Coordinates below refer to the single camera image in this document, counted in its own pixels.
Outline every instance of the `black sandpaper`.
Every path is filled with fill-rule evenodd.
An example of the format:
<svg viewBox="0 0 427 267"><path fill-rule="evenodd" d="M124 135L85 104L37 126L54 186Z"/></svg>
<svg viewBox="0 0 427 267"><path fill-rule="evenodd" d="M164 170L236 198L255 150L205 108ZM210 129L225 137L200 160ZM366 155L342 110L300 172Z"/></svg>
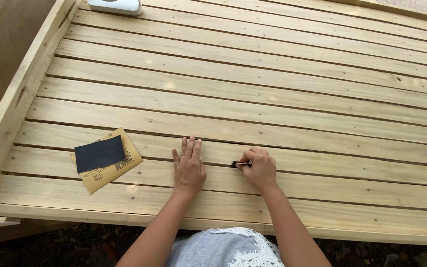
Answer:
<svg viewBox="0 0 427 267"><path fill-rule="evenodd" d="M252 164L251 163L246 163L246 165L248 165L248 167L252 167ZM234 162L232 162L232 164L230 165L230 167L229 168L236 168L237 167L237 162L236 161L234 161Z"/></svg>
<svg viewBox="0 0 427 267"><path fill-rule="evenodd" d="M83 173L125 160L121 135L75 148L77 172Z"/></svg>

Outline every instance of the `sandpaper sheet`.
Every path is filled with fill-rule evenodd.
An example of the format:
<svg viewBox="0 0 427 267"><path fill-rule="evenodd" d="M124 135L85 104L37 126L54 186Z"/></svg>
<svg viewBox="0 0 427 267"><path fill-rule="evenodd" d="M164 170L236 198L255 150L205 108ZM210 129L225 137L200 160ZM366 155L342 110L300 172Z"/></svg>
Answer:
<svg viewBox="0 0 427 267"><path fill-rule="evenodd" d="M125 159L122 138L120 135L95 143L75 147L77 173L83 173Z"/></svg>
<svg viewBox="0 0 427 267"><path fill-rule="evenodd" d="M139 155L138 151L134 147L133 143L131 142L123 128L116 129L115 131L109 133L107 136L100 138L98 141L107 140L115 136L120 136L122 139L125 160L119 161L115 164L106 167L96 168L87 172L80 173L80 177L84 181L84 184L90 194L107 185L109 182L120 177L123 173L126 173L133 167L143 162L143 159ZM75 166L77 166L75 153L71 154L70 157L72 158L72 161L74 162Z"/></svg>

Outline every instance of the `white plastic container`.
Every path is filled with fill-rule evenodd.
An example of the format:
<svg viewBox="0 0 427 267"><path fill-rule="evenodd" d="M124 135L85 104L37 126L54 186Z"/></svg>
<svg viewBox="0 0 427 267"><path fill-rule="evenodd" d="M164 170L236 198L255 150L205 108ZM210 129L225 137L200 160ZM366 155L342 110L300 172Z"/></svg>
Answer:
<svg viewBox="0 0 427 267"><path fill-rule="evenodd" d="M141 0L87 0L91 9L103 12L137 16L143 12Z"/></svg>

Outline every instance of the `lace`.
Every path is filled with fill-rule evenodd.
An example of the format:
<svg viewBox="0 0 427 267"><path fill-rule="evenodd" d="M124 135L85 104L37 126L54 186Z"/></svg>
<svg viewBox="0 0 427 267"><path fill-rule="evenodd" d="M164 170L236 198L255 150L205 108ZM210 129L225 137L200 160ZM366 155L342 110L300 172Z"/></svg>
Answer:
<svg viewBox="0 0 427 267"><path fill-rule="evenodd" d="M210 229L210 233L231 233L255 239L258 250L241 252L237 250L235 260L229 263L230 267L284 267L279 255L278 247L271 244L262 234L245 227L234 227L225 229Z"/></svg>

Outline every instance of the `woman's left hand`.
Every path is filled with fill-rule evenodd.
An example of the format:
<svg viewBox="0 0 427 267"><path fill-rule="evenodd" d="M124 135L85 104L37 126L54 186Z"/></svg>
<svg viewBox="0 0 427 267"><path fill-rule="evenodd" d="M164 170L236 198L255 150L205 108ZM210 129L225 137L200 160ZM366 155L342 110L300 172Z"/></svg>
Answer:
<svg viewBox="0 0 427 267"><path fill-rule="evenodd" d="M193 135L190 136L189 142L187 138L182 138L182 153L181 157L177 154L177 150L172 150L174 158L174 191L185 193L188 196L194 197L204 185L207 174L205 173L204 162L200 158L200 148L202 140L198 139L195 143Z"/></svg>

